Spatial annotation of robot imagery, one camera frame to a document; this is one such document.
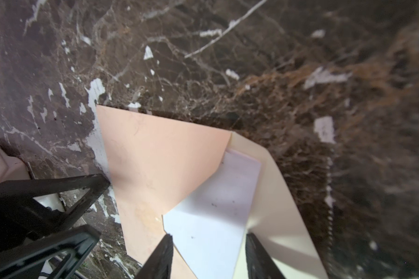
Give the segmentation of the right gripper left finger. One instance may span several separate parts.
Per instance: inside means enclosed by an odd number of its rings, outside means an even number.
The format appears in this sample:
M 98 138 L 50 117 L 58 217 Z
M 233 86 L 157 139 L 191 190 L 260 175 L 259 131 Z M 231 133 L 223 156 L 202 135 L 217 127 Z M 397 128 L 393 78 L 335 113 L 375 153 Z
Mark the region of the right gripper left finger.
M 173 249 L 173 237 L 165 234 L 135 279 L 170 279 Z

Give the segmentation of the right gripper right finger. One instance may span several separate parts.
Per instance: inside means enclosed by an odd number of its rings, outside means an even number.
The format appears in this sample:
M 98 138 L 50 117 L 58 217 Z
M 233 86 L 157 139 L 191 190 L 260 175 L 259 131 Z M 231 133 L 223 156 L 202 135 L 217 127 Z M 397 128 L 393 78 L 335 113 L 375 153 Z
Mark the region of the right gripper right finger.
M 245 253 L 249 279 L 286 279 L 252 232 L 246 235 Z

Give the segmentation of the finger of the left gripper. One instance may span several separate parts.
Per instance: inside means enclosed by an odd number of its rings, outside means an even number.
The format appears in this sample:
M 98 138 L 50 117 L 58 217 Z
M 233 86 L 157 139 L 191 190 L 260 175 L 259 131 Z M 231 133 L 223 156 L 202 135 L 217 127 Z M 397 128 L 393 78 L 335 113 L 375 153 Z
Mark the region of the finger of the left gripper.
M 71 228 L 110 186 L 103 174 L 45 180 L 11 180 L 0 184 L 0 216 L 29 232 L 53 234 Z M 65 212 L 49 210 L 35 200 L 76 189 L 87 192 Z
M 49 278 L 69 279 L 99 242 L 100 236 L 94 227 L 83 225 L 0 252 L 0 279 L 37 279 L 45 262 L 61 255 L 63 260 Z

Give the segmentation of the pink envelope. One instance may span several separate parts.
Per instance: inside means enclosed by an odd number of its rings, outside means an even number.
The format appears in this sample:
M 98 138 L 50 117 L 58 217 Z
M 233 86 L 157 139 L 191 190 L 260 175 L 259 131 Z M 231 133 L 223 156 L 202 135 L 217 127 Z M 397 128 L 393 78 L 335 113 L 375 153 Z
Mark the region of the pink envelope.
M 208 180 L 227 150 L 261 162 L 232 279 L 248 277 L 246 235 L 259 239 L 287 279 L 327 272 L 271 154 L 227 130 L 107 106 L 97 107 L 128 255 L 145 264 L 167 232 L 163 217 Z M 197 279 L 174 243 L 172 278 Z

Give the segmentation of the white letter paper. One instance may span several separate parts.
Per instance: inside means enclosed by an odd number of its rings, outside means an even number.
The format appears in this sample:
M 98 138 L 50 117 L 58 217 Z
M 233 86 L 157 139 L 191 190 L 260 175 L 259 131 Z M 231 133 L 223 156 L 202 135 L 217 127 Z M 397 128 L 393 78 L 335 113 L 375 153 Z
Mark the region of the white letter paper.
M 234 150 L 217 171 L 163 217 L 165 231 L 198 279 L 231 279 L 261 162 Z

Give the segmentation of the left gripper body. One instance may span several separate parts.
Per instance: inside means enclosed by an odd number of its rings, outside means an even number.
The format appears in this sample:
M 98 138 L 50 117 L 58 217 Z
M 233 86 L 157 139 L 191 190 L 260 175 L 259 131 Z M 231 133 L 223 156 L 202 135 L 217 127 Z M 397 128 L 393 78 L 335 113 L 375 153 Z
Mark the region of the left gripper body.
M 0 253 L 54 233 L 56 211 L 35 199 L 0 199 Z

